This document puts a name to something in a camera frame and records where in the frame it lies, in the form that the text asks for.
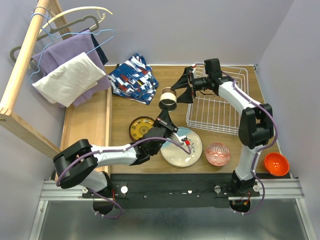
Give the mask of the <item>yellow patterned lacquer plate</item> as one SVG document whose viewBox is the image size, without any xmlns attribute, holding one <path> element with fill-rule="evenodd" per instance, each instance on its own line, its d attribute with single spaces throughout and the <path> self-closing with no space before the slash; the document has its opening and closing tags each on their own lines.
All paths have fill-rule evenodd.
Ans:
<svg viewBox="0 0 320 240">
<path fill-rule="evenodd" d="M 153 127 L 155 120 L 149 116 L 135 118 L 129 125 L 128 134 L 131 140 L 136 141 L 143 137 Z"/>
</svg>

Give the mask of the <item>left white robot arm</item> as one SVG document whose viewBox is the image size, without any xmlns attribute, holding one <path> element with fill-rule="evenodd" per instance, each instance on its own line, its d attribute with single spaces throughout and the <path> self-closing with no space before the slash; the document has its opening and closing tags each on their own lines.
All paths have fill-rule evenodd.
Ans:
<svg viewBox="0 0 320 240">
<path fill-rule="evenodd" d="M 69 189 L 77 185 L 96 192 L 110 185 L 106 173 L 97 168 L 126 165 L 141 165 L 157 155 L 165 142 L 182 146 L 184 142 L 177 134 L 167 109 L 161 111 L 152 127 L 139 140 L 122 146 L 98 146 L 81 139 L 58 153 L 53 158 L 58 180 L 57 186 Z"/>
</svg>

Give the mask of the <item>white wire dish rack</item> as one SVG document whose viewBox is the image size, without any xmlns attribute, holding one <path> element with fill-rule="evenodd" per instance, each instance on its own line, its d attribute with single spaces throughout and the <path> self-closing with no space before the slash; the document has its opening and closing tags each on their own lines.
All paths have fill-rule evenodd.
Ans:
<svg viewBox="0 0 320 240">
<path fill-rule="evenodd" d="M 193 67 L 195 78 L 207 77 L 203 62 L 196 62 Z M 221 69 L 236 80 L 236 85 L 242 91 L 249 94 L 249 76 L 246 68 L 222 65 Z M 236 136 L 239 131 L 240 118 L 240 114 L 228 101 L 208 89 L 196 93 L 186 113 L 186 123 L 189 128 Z"/>
</svg>

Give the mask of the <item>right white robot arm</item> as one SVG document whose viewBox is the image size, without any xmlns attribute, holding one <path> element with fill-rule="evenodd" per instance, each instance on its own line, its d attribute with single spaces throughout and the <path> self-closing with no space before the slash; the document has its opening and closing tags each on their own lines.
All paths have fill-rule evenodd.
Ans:
<svg viewBox="0 0 320 240">
<path fill-rule="evenodd" d="M 257 179 L 256 167 L 261 152 L 271 147 L 270 139 L 276 139 L 273 109 L 268 103 L 261 104 L 242 91 L 236 80 L 222 71 L 218 58 L 204 61 L 204 77 L 194 76 L 195 67 L 186 67 L 171 89 L 184 89 L 177 102 L 186 104 L 193 103 L 197 91 L 211 90 L 240 114 L 238 137 L 242 149 L 238 165 L 232 173 L 230 188 L 235 195 L 245 193 L 253 188 Z"/>
</svg>

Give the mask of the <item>metal cup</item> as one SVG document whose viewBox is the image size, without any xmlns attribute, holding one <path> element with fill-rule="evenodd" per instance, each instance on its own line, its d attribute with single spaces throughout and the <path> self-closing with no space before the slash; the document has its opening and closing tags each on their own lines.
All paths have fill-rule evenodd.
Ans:
<svg viewBox="0 0 320 240">
<path fill-rule="evenodd" d="M 177 92 L 170 87 L 163 88 L 158 106 L 161 110 L 174 111 L 177 108 Z"/>
</svg>

